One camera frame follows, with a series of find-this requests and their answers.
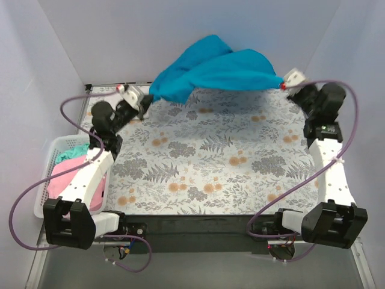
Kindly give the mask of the teal blue t shirt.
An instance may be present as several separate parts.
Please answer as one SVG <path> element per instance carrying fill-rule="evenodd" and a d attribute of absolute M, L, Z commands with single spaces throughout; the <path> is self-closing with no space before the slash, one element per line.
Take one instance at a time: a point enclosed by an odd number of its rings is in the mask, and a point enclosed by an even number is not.
<path fill-rule="evenodd" d="M 161 72 L 149 88 L 156 102 L 164 99 L 185 104 L 196 88 L 229 91 L 279 89 L 283 78 L 276 75 L 261 53 L 233 51 L 218 36 L 206 36 Z"/>

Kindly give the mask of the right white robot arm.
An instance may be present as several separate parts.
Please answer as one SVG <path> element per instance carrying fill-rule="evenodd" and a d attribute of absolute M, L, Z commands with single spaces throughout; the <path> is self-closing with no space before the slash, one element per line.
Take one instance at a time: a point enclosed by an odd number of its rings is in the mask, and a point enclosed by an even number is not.
<path fill-rule="evenodd" d="M 304 137 L 313 158 L 318 182 L 316 205 L 304 213 L 279 209 L 275 225 L 279 231 L 292 231 L 305 242 L 349 249 L 368 221 L 364 208 L 356 205 L 349 190 L 342 153 L 350 141 L 344 142 L 337 122 L 346 91 L 336 82 L 321 88 L 305 85 L 288 99 L 305 113 Z"/>

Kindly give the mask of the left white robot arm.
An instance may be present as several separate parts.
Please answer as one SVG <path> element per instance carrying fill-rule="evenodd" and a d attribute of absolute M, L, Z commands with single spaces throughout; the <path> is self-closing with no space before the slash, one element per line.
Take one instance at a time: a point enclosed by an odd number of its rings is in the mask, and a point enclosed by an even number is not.
<path fill-rule="evenodd" d="M 132 119 L 143 119 L 152 101 L 152 95 L 129 96 L 116 107 L 106 101 L 93 105 L 92 127 L 88 131 L 90 145 L 85 165 L 57 198 L 49 198 L 43 205 L 45 233 L 49 244 L 88 249 L 95 238 L 119 229 L 122 214 L 92 214 L 91 200 L 120 152 L 123 140 L 118 132 Z"/>

